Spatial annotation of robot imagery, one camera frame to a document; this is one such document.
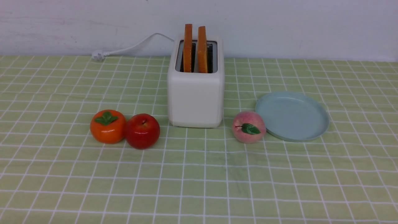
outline fake fruit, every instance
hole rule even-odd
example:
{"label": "fake fruit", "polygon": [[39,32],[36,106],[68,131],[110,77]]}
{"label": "fake fruit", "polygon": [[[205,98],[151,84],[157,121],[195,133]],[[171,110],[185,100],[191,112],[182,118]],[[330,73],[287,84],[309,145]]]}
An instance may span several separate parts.
{"label": "fake fruit", "polygon": [[263,118],[253,111],[243,111],[236,115],[232,122],[235,138],[243,143],[254,143],[266,132]]}
{"label": "fake fruit", "polygon": [[149,114],[137,114],[128,120],[126,141],[136,149],[147,149],[154,145],[160,136],[158,121]]}
{"label": "fake fruit", "polygon": [[105,144],[115,144],[124,138],[126,118],[116,110],[102,110],[94,115],[90,123],[93,137]]}

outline persimmon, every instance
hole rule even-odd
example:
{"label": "persimmon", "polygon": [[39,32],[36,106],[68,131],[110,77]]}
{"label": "persimmon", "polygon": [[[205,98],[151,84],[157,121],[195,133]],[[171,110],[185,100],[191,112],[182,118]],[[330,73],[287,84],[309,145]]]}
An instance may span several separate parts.
{"label": "persimmon", "polygon": [[90,123],[93,137],[105,144],[115,144],[125,137],[126,118],[116,110],[102,110],[94,115]]}

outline green leaf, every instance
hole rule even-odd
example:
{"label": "green leaf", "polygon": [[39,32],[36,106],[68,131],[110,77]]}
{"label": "green leaf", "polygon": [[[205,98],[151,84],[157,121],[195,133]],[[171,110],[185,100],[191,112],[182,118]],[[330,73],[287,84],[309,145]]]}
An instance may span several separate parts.
{"label": "green leaf", "polygon": [[261,131],[256,126],[249,123],[244,123],[242,125],[242,131],[249,135],[257,135],[261,133]]}
{"label": "green leaf", "polygon": [[110,120],[112,118],[112,114],[109,111],[105,111],[102,114],[102,117],[105,118],[105,120]]}
{"label": "green leaf", "polygon": [[110,123],[116,121],[117,119],[118,119],[118,117],[112,116],[112,114],[111,114],[109,111],[105,111],[105,112],[102,114],[102,117],[98,117],[98,118],[96,118],[94,121],[97,122],[97,123],[100,123],[100,124],[102,124],[102,125],[107,126],[107,125],[109,125]]}
{"label": "green leaf", "polygon": [[106,124],[107,122],[105,121],[105,119],[103,117],[96,118],[94,121],[97,123],[100,123],[102,125],[107,125]]}

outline white toaster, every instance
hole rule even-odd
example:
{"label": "white toaster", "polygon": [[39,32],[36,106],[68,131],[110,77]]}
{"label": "white toaster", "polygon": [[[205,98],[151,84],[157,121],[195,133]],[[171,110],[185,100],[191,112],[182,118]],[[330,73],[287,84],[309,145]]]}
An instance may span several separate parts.
{"label": "white toaster", "polygon": [[216,128],[223,118],[224,53],[220,37],[207,37],[209,73],[198,73],[197,35],[192,38],[193,73],[183,72],[184,35],[174,42],[167,74],[168,117],[173,126]]}

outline plastic plate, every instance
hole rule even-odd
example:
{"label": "plastic plate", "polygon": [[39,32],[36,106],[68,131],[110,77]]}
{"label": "plastic plate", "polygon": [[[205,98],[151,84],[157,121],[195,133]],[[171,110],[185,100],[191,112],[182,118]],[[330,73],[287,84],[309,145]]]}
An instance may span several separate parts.
{"label": "plastic plate", "polygon": [[329,116],[314,99],[298,92],[272,92],[261,97],[256,113],[267,131],[285,141],[310,141],[329,128]]}

